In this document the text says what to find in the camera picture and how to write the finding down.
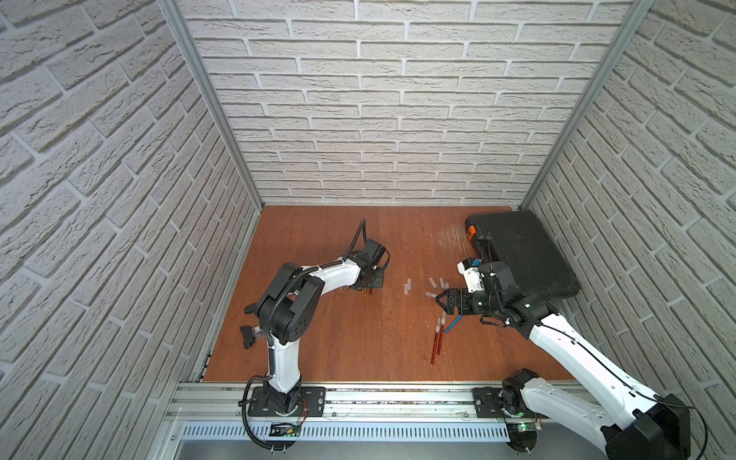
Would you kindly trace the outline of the blue carving knife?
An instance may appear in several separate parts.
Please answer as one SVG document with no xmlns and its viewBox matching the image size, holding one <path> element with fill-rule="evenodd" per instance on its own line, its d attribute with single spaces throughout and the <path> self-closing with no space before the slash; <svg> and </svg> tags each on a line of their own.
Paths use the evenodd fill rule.
<svg viewBox="0 0 736 460">
<path fill-rule="evenodd" d="M 459 316 L 457 316 L 457 318 L 455 318 L 454 320 L 452 320 L 452 322 L 450 322 L 450 324 L 448 324 L 448 326 L 446 327 L 446 329 L 444 331 L 445 334 L 449 333 L 452 330 L 452 328 L 457 324 L 457 322 L 460 319 L 462 319 L 462 318 L 463 318 L 463 315 L 459 315 Z"/>
</svg>

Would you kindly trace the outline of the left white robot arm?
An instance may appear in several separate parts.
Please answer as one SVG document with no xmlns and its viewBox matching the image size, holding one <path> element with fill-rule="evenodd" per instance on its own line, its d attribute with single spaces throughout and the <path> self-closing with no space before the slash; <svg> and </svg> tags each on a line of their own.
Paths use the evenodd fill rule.
<svg viewBox="0 0 736 460">
<path fill-rule="evenodd" d="M 338 289 L 381 288 L 389 261 L 390 253 L 384 245 L 367 240 L 364 248 L 351 247 L 345 255 L 326 264 L 285 263 L 261 299 L 243 309 L 259 321 L 256 327 L 241 327 L 243 347 L 250 348 L 259 337 L 264 337 L 268 345 L 263 394 L 273 410 L 288 415 L 300 402 L 300 339 L 314 319 L 321 296 Z"/>
</svg>

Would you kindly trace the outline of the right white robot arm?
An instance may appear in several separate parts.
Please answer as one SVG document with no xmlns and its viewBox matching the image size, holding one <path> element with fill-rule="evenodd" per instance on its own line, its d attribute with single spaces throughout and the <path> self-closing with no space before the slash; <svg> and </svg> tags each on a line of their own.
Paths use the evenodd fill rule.
<svg viewBox="0 0 736 460">
<path fill-rule="evenodd" d="M 445 289 L 436 303 L 446 314 L 476 315 L 484 325 L 510 328 L 546 351 L 594 402 L 521 369 L 505 379 L 498 407 L 508 418 L 539 414 L 582 436 L 609 459 L 690 459 L 691 415 L 677 396 L 661 396 L 591 345 L 542 294 L 509 294 L 511 269 L 478 259 L 459 263 L 466 285 Z"/>
</svg>

